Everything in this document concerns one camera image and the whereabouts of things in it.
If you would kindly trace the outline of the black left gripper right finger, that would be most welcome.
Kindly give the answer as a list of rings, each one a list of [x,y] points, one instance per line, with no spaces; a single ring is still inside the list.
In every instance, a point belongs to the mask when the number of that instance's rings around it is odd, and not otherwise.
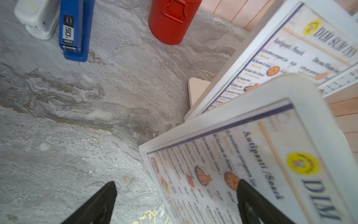
[[[248,182],[241,179],[237,186],[238,209],[244,224],[292,224],[270,201]]]

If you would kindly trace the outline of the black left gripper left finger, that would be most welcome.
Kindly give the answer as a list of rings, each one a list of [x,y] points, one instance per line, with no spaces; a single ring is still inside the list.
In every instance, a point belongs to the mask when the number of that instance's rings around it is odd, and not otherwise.
[[[117,197],[114,181],[106,183],[63,221],[64,224],[109,224]]]

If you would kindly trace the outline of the Dim Sum Inn menu front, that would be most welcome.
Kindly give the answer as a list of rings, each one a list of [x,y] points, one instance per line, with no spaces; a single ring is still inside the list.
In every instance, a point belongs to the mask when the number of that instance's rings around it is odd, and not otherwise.
[[[296,224],[353,224],[327,162],[288,101],[140,151],[177,224],[240,224],[247,182]]]

